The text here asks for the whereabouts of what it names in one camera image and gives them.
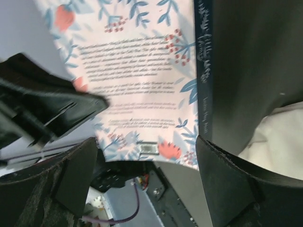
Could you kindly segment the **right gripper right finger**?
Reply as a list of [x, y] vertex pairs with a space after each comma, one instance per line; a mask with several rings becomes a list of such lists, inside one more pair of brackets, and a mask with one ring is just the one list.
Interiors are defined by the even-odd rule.
[[302, 227], [303, 182], [196, 139], [196, 155], [214, 227]]

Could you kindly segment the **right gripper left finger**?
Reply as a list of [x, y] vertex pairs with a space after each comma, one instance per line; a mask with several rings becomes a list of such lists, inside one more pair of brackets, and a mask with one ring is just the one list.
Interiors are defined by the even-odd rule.
[[78, 227], [98, 148], [90, 137], [73, 148], [0, 178], [2, 227]]

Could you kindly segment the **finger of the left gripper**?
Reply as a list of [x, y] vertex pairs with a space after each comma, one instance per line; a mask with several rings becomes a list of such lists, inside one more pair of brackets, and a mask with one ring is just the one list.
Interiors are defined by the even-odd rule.
[[77, 91], [22, 53], [0, 64], [1, 148], [21, 137], [42, 148], [108, 107], [104, 97]]

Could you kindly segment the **cream canvas backpack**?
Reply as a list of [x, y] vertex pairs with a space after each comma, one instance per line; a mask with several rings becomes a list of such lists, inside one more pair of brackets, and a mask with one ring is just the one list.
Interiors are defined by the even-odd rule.
[[303, 178], [303, 103], [275, 109], [262, 119], [238, 157], [269, 171]]

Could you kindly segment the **floral cover book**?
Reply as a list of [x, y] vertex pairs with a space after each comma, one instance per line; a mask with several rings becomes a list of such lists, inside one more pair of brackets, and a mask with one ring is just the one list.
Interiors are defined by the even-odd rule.
[[75, 88], [105, 97], [105, 160], [198, 169], [193, 0], [37, 0]]

